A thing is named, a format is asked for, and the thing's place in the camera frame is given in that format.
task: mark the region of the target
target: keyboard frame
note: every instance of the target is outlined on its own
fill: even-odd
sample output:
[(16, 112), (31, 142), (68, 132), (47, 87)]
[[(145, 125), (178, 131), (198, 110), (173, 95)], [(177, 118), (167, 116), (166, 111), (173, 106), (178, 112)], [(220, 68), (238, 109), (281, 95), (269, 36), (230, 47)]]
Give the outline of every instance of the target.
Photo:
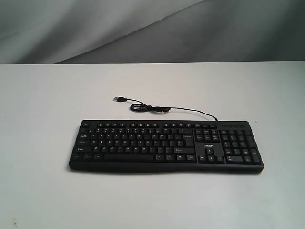
[[(261, 158), (261, 154), (256, 144), (252, 129), (248, 121), (202, 121), (202, 120), (83, 120), (83, 122), (109, 122), (109, 123), (126, 123), (126, 128), (129, 128), (130, 123), (191, 123), (191, 124), (216, 124), (217, 130), (236, 130), (236, 126), (240, 129), (250, 130), (251, 136), (254, 140), (258, 156), (260, 158), (261, 164), (209, 164), (209, 163), (179, 163), (179, 162), (96, 162), (96, 161), (73, 161), (72, 153), (69, 160), (69, 167), (72, 170), (79, 171), (101, 171), (101, 172), (114, 172), (114, 173), (151, 173), (151, 172), (178, 172), (178, 171), (214, 171), (214, 172), (235, 172), (235, 173), (259, 173), (264, 168), (264, 163)], [(77, 139), (79, 137), (81, 126), (77, 134), (76, 141), (74, 143), (73, 149), (77, 146)]]

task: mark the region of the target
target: shift key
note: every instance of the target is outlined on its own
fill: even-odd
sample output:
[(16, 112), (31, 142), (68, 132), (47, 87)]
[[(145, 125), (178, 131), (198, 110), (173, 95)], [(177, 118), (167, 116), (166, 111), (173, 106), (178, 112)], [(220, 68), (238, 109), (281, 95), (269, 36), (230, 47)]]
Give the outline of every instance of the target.
[(194, 148), (175, 148), (176, 154), (194, 154)]
[(186, 147), (194, 147), (193, 135), (184, 135), (183, 139), (185, 140)]

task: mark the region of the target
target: cable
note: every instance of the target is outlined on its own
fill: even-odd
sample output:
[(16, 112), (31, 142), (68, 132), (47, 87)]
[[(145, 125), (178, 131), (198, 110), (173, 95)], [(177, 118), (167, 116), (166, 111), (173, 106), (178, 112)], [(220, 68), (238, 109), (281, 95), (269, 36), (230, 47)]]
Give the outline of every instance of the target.
[(116, 102), (125, 102), (125, 101), (135, 101), (135, 102), (138, 102), (138, 104), (131, 104), (131, 106), (130, 106), (131, 111), (134, 111), (134, 112), (147, 112), (147, 111), (169, 112), (171, 109), (180, 109), (180, 110), (185, 110), (185, 111), (196, 111), (196, 112), (202, 113), (204, 115), (213, 117), (216, 121), (218, 121), (218, 119), (215, 116), (213, 116), (211, 114), (207, 114), (207, 113), (202, 112), (202, 111), (198, 111), (198, 110), (181, 108), (181, 107), (150, 106), (150, 105), (146, 105), (145, 103), (140, 102), (139, 100), (126, 99), (124, 97), (115, 97), (113, 100), (116, 101)]

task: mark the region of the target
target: table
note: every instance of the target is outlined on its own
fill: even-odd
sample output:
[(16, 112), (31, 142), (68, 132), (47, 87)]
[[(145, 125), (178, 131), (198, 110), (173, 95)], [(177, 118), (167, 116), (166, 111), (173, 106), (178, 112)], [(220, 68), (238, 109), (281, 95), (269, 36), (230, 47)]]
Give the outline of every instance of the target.
[[(304, 228), (305, 62), (0, 65), (0, 228)], [(133, 113), (124, 96), (250, 122), (258, 175), (72, 172), (83, 119)]]

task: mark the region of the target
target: black keyboard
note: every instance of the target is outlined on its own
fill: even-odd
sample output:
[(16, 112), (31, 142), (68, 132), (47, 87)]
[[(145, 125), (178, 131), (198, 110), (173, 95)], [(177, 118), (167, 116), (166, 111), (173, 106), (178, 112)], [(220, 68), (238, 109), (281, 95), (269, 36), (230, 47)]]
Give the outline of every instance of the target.
[(248, 122), (156, 120), (82, 121), (69, 166), (111, 172), (264, 168)]

